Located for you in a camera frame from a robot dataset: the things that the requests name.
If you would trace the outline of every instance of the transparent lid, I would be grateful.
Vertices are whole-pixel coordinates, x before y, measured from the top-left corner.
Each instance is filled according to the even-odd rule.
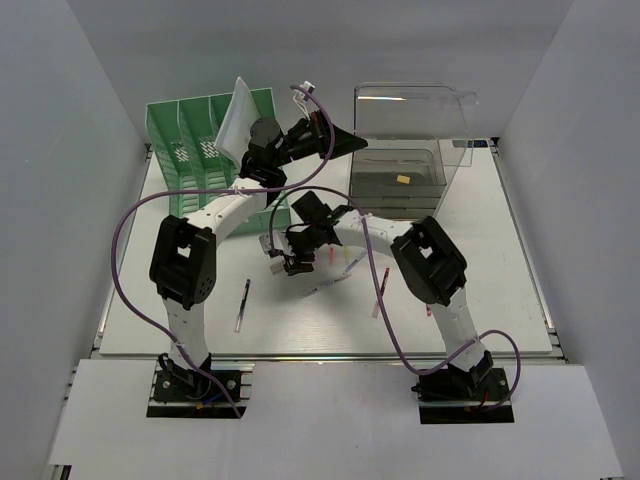
[[[432,164],[458,167],[473,139],[476,104],[475,93],[445,85],[362,83],[355,89],[355,133],[371,149],[428,151],[423,156]]]

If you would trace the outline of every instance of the white paper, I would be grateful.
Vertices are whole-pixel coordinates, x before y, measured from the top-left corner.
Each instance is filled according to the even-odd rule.
[[[258,118],[258,108],[249,87],[238,77],[215,143],[216,150],[233,160],[238,170],[242,167],[242,157],[251,139],[251,125]]]

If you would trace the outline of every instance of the cable connector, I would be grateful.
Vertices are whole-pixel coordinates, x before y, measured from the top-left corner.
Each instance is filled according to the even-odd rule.
[[[364,215],[358,215],[358,220],[360,221],[360,223],[362,223],[363,221],[366,221],[367,219],[371,218],[373,216],[372,213],[365,213]]]
[[[246,197],[250,194],[244,193],[243,190],[245,190],[245,187],[241,187],[239,185],[233,184],[231,185],[231,190],[233,190],[233,195],[239,195],[241,197]]]
[[[313,93],[316,87],[311,82],[308,82],[305,80],[305,82],[302,85],[300,85],[300,88],[304,89],[308,93]],[[309,97],[305,95],[303,92],[299,90],[294,90],[293,101],[295,102],[296,105],[298,105],[298,108],[302,110],[302,113],[307,118],[309,118],[309,111],[307,110],[308,100],[309,100]]]

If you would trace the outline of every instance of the clear plastic container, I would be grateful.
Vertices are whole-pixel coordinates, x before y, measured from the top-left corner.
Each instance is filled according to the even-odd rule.
[[[417,83],[363,83],[355,89],[350,195],[388,218],[434,214],[473,139],[476,95]]]

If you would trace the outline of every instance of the black mounting plate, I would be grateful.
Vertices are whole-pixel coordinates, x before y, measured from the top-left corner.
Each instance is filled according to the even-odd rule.
[[[513,409],[507,402],[494,410],[469,406],[469,402],[486,400],[489,405],[502,400],[509,392],[509,382],[503,368],[492,368],[478,388],[470,395],[461,388],[447,369],[432,375],[419,377],[412,388],[418,393],[420,423],[467,424],[467,423],[513,423]]]
[[[196,405],[220,393],[220,389],[213,384],[206,394],[200,398],[192,398],[185,395],[180,389],[176,379],[171,379],[168,373],[158,369],[156,381],[153,389],[152,399],[163,405],[149,405],[147,407],[148,418],[237,418],[233,409],[229,406],[227,399],[222,396],[210,405],[197,409]],[[223,385],[229,381],[234,381],[235,386],[228,389],[234,402],[240,401],[240,390],[242,388],[242,372],[240,370],[212,370],[211,374]],[[243,415],[246,407],[238,407]]]

